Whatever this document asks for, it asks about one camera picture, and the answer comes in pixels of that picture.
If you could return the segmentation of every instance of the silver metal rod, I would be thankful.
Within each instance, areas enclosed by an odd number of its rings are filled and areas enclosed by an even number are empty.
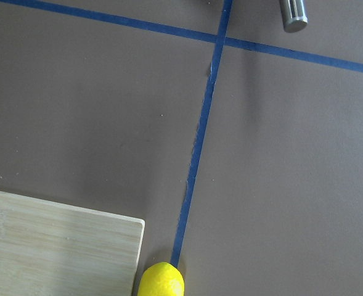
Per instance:
[[[284,31],[294,33],[308,24],[304,0],[280,0]]]

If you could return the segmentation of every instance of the yellow ball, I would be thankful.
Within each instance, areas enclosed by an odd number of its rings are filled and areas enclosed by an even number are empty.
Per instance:
[[[183,296],[184,280],[177,268],[167,262],[144,271],[137,296]]]

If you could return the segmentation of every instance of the blue line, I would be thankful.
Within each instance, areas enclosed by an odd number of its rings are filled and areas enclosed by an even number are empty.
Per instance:
[[[105,14],[101,12],[85,10],[70,6],[64,6],[64,5],[53,4],[37,0],[0,0],[0,2],[30,7],[35,9],[41,9],[51,12],[57,12],[59,14],[67,14],[75,17],[82,17],[85,19],[98,20],[100,22],[115,23],[117,25],[154,31],[174,36],[180,36],[189,39],[195,39],[211,43],[216,42],[216,35],[214,34],[193,31],[178,27],[172,27],[172,26],[162,25],[159,23],[145,22],[143,20],[135,20],[133,18],[121,17],[112,14]]]
[[[363,73],[363,64],[350,62],[348,60],[335,59],[333,57],[326,57],[318,54],[309,54],[303,51],[293,51],[291,49],[282,47],[254,43],[251,41],[244,41],[234,38],[226,38],[225,45]]]
[[[202,111],[200,113],[198,130],[196,133],[194,151],[192,152],[191,164],[187,178],[187,191],[182,203],[176,237],[174,238],[173,251],[170,263],[177,267],[180,260],[182,242],[186,233],[187,220],[194,193],[195,179],[198,173],[200,156],[202,154],[203,140],[205,138],[207,121],[210,114],[211,101],[213,100],[214,87],[217,80],[219,64],[221,62],[222,49],[224,48],[225,35],[228,27],[230,9],[233,0],[224,0],[221,20],[219,21],[216,44],[214,46],[213,58],[211,60],[211,73],[207,79],[205,98],[203,100]]]

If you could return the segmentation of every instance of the gray surface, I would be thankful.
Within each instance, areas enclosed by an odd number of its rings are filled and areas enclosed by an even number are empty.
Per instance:
[[[212,34],[217,33],[222,9],[220,0],[48,0],[48,2]]]
[[[278,0],[234,0],[228,36],[363,63],[363,1],[305,0],[309,25],[283,31]]]
[[[363,74],[225,48],[182,258],[186,295],[363,295]]]
[[[140,268],[169,260],[212,50],[0,4],[0,190],[143,218]]]

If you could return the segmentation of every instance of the cutting board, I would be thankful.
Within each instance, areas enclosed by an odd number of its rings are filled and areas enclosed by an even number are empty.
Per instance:
[[[0,295],[129,296],[144,221],[0,192]]]

